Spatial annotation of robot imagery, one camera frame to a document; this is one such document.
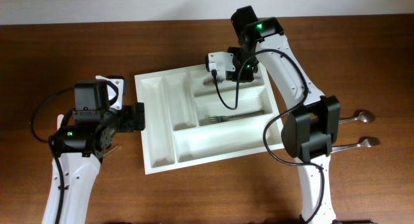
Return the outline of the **steel spoon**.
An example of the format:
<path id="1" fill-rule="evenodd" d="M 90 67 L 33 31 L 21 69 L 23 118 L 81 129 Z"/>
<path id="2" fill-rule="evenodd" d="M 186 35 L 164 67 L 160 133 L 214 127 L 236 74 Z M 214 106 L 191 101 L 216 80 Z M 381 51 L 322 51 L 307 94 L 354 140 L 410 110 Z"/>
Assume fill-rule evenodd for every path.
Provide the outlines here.
<path id="1" fill-rule="evenodd" d="M 221 78 L 221 77 L 217 77 L 217 78 L 209 77 L 209 78 L 205 78 L 202 81 L 202 84 L 204 86 L 215 86 L 216 84 L 217 85 L 220 85 L 220 84 L 222 84 L 225 81 L 226 80 L 224 78 Z"/>
<path id="2" fill-rule="evenodd" d="M 361 121 L 363 123 L 370 123 L 375 121 L 376 116 L 370 112 L 370 111 L 360 111 L 358 112 L 354 117 L 350 117 L 350 118 L 342 118 L 339 120 L 339 124 L 344 124 L 347 122 L 353 122 L 353 121 Z"/>

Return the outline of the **white plastic cutlery tray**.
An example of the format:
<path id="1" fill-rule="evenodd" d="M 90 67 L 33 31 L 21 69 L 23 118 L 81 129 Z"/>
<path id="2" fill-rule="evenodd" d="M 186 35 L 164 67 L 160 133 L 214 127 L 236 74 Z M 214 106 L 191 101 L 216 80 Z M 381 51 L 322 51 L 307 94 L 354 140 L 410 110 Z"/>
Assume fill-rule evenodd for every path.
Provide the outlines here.
<path id="1" fill-rule="evenodd" d="M 279 111 L 264 67 L 252 83 L 206 85 L 203 65 L 135 76 L 136 96 L 144 103 L 142 132 L 147 175 L 261 153 L 283 147 Z"/>

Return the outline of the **steel fork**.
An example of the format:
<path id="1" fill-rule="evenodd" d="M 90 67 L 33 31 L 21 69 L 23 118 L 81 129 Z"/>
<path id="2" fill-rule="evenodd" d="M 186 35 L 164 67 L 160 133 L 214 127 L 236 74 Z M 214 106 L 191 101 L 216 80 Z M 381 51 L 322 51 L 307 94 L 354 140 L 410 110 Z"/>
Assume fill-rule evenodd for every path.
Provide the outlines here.
<path id="1" fill-rule="evenodd" d="M 241 113 L 238 115 L 230 115 L 230 116 L 208 116 L 206 117 L 206 119 L 210 124 L 216 124 L 216 123 L 221 123 L 221 122 L 229 122 L 232 120 L 239 120 L 242 118 L 254 117 L 257 115 L 263 115 L 264 113 L 265 113 L 264 110 L 259 110 L 259 111 Z"/>
<path id="2" fill-rule="evenodd" d="M 341 146 L 333 146 L 332 152 L 336 153 L 339 151 L 349 150 L 351 148 L 359 148 L 359 147 L 365 147 L 365 148 L 371 148 L 373 146 L 381 145 L 381 140 L 376 137 L 364 137 L 360 139 L 357 143 L 354 144 L 346 144 Z"/>

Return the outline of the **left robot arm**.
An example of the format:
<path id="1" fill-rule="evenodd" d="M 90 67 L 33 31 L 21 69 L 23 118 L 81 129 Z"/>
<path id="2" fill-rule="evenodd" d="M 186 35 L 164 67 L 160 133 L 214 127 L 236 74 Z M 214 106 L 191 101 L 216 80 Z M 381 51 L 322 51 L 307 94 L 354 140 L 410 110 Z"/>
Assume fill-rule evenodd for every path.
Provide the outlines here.
<path id="1" fill-rule="evenodd" d="M 125 80 L 97 76 L 71 90 L 75 106 L 59 117 L 47 139 L 52 181 L 43 223 L 84 223 L 93 184 L 117 133 L 144 130 L 144 105 L 122 103 Z"/>

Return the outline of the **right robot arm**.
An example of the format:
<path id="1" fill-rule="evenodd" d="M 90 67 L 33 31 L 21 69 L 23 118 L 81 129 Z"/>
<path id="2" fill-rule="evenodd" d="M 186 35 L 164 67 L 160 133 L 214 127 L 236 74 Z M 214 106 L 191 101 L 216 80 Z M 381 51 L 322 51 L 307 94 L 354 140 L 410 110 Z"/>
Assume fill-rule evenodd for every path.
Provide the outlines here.
<path id="1" fill-rule="evenodd" d="M 292 161 L 283 164 L 298 169 L 302 193 L 300 218 L 305 223 L 336 223 L 329 185 L 329 164 L 338 136 L 341 105 L 335 96 L 325 96 L 295 59 L 283 27 L 274 18 L 259 19 L 251 6 L 231 16 L 239 46 L 228 48 L 234 55 L 230 79 L 249 82 L 262 65 L 281 93 L 286 111 L 272 118 L 270 129 L 285 117 L 281 141 Z"/>

